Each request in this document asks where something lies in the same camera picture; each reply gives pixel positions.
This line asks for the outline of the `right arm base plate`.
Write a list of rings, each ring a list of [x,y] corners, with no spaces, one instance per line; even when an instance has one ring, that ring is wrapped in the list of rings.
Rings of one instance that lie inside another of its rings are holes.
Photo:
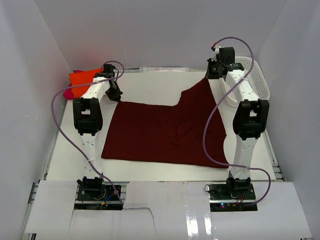
[[[230,192],[226,183],[207,183],[204,191],[208,193],[210,211],[220,212],[256,212],[256,194],[250,184],[248,189],[238,189]]]

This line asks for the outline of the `dark red t shirt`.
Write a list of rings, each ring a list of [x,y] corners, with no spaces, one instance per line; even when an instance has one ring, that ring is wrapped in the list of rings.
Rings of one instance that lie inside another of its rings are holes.
[[[226,130],[204,78],[174,106],[121,101],[113,113],[103,159],[225,169]]]

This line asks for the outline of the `white perforated plastic basket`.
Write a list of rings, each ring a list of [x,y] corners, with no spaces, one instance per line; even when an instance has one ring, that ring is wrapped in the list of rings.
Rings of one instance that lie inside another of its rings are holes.
[[[246,56],[236,56],[235,62],[240,63],[244,67],[244,71],[247,72],[252,64],[252,59]],[[255,92],[256,95],[262,100],[269,100],[270,99],[270,90],[268,88],[267,82],[265,77],[261,71],[259,64],[254,61],[253,69],[247,76],[246,80],[249,82],[251,88]],[[231,106],[232,108],[238,107],[237,99],[234,93],[230,93],[225,98],[226,103]]]

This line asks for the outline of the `folded pink t shirt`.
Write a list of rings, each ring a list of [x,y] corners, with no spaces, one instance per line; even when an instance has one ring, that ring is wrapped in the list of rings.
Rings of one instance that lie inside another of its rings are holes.
[[[78,69],[74,71],[74,73],[81,73],[81,72],[83,71]],[[62,95],[66,100],[73,100],[75,98],[71,89],[65,90]]]

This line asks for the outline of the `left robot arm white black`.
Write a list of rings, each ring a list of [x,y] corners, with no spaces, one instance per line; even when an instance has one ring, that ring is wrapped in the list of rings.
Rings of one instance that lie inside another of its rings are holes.
[[[110,101],[119,102],[123,92],[117,83],[120,71],[106,62],[99,72],[93,75],[93,84],[72,102],[74,127],[80,135],[82,152],[85,157],[84,177],[78,181],[83,192],[95,200],[106,195],[103,186],[101,160],[98,152],[99,133],[103,128],[103,114],[100,102],[104,96]]]

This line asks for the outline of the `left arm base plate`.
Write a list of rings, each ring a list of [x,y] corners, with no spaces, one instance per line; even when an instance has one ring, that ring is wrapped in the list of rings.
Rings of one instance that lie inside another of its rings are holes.
[[[75,202],[75,210],[91,211],[121,211],[123,205],[120,203],[114,188],[109,184],[102,184],[101,190],[85,189],[78,184]]]

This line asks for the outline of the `folded orange t shirt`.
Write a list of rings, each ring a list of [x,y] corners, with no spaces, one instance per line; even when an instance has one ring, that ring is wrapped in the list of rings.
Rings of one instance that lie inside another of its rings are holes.
[[[77,70],[75,73],[69,74],[70,84],[71,84],[71,86],[78,86],[78,85],[92,83],[95,74],[100,73],[100,72],[101,72],[100,68],[88,70],[88,71]],[[82,95],[84,95],[87,92],[89,87],[90,87],[89,85],[80,86],[80,87],[73,87],[71,89],[73,97],[80,98]]]

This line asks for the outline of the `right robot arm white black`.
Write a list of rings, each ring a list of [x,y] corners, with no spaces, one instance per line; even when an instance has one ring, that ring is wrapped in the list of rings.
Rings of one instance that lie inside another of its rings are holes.
[[[233,47],[212,46],[214,57],[208,59],[206,77],[210,80],[222,78],[230,87],[238,107],[236,109],[232,128],[236,135],[234,161],[229,164],[229,174],[226,183],[221,187],[211,186],[209,191],[217,195],[218,191],[233,199],[244,198],[253,193],[251,183],[251,162],[254,148],[261,134],[265,131],[270,104],[252,89],[247,81],[249,70],[236,62]]]

